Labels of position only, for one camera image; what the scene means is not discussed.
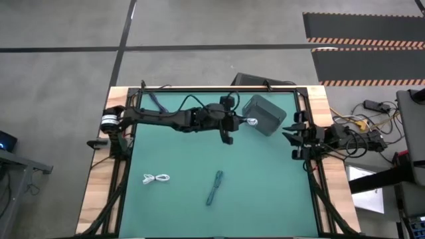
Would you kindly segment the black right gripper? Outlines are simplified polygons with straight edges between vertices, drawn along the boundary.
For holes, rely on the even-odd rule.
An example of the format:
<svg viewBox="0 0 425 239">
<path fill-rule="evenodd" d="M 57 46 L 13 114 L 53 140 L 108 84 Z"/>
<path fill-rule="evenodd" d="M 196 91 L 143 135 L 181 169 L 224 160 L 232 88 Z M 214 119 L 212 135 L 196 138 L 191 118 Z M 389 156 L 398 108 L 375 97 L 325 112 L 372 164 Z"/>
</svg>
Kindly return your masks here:
<svg viewBox="0 0 425 239">
<path fill-rule="evenodd" d="M 292 152 L 294 160 L 320 160 L 322 158 L 325 130 L 322 127 L 311 124 L 308 121 L 306 111 L 294 114 L 294 124 L 283 127 L 287 131 L 295 131 L 293 134 L 283 132 L 282 135 L 290 145 L 296 146 Z"/>
</svg>

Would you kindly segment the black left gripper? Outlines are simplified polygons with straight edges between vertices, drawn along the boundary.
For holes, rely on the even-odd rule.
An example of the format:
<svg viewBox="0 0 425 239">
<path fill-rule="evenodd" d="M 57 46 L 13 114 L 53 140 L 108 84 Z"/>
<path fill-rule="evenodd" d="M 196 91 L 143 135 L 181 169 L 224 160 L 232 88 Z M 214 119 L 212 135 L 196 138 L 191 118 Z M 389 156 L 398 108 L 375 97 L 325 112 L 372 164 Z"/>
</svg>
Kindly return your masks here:
<svg viewBox="0 0 425 239">
<path fill-rule="evenodd" d="M 234 107 L 235 99 L 230 96 L 221 96 L 220 105 L 223 107 L 223 118 L 219 121 L 220 138 L 227 145 L 233 144 L 233 138 L 229 135 L 230 132 L 237 131 L 239 126 L 248 125 L 247 118 L 237 116 L 232 107 Z"/>
</svg>

